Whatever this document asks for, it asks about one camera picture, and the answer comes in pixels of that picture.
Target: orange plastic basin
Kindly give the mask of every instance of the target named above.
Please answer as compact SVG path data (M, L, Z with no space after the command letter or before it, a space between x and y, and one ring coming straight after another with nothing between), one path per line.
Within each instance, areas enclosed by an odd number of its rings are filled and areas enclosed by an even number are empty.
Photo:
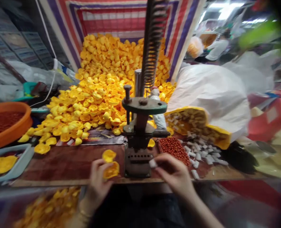
M0 103L0 112L23 112L24 116L10 128L0 133L0 148L19 139L33 124L31 108L22 102Z

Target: white electrical cable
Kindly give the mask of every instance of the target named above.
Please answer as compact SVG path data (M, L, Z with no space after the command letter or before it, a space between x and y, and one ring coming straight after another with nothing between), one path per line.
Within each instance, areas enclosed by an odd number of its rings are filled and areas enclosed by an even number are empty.
M44 26L44 30L45 30L46 36L48 37L48 40L49 40L49 45L52 48L52 51L53 51L53 54L54 54L54 58L57 59L56 53L54 51L54 48L53 48L53 45L52 45L52 42L51 42L51 38L49 37L48 29L46 28L46 24L45 24L45 21L44 21L44 18L43 18L43 15L42 15L41 8L40 8L38 0L36 0L36 4L37 4L37 7L38 7L40 16L41 16L41 20L42 20L42 23L43 23L43 26Z
M39 5L38 0L36 0L36 4L37 4L37 7L38 7L40 16L41 16L41 20L42 20L42 23L43 23L43 26L44 26L44 30L45 30L46 36L48 37L48 40L49 40L49 45L50 45L51 48L52 48L52 51L53 51L53 54L54 54L55 58L54 58L54 66L53 66L53 70L54 70L54 72L53 72L53 73L54 73L54 74L53 74L53 79L52 79L51 87L50 87L50 89L49 89L49 92L48 92L46 98L45 98L43 101L40 101L40 102L38 102L38 103L35 103L35 104L31 105L30 107L32 107L32 106L34 106L34 105L37 105L37 104L40 104L40 103L42 103L42 102L44 102L44 101L46 101L46 100L48 99L49 94L50 94L51 91L52 91L54 81L55 81L56 70L58 69L58 60L57 60L57 57L56 57L56 53L55 53L55 51L54 51L54 48L53 48L51 39L50 39L50 37L49 37L48 29L46 28L46 24L45 24L45 21L44 21L44 18L43 18L43 15L42 15L42 12L41 12L40 5Z

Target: hand press machine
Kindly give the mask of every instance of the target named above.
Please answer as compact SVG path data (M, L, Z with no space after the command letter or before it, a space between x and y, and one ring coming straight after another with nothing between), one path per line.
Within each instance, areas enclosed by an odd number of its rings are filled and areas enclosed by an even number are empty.
M149 115L165 113L167 104L143 97L145 88L154 86L159 49L166 25L167 3L166 0L148 0L142 69L135 71L135 97L130 97L131 86L124 86L126 97L122 106L127 111L127 125L123 130L128 139L125 146L125 177L150 177L149 161L153 159L153 153L147 150L149 140L152 137L166 138L170 135L166 129L155 129L147 123Z

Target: blue plastic tray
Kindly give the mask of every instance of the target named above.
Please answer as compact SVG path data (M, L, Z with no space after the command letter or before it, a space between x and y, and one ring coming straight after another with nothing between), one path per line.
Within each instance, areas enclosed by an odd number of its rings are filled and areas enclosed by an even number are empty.
M34 155L34 148L31 147L31 144L2 148L0 149L0 155L15 150L24 150L24 152L20 156L16 164L12 167L12 169L6 175L0 177L0 182L19 177Z

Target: coiled spring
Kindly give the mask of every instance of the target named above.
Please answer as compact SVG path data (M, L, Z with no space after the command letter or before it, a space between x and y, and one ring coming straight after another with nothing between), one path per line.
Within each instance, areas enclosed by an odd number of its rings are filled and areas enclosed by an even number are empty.
M154 86L161 39L166 27L168 0L148 0L141 69L142 88Z

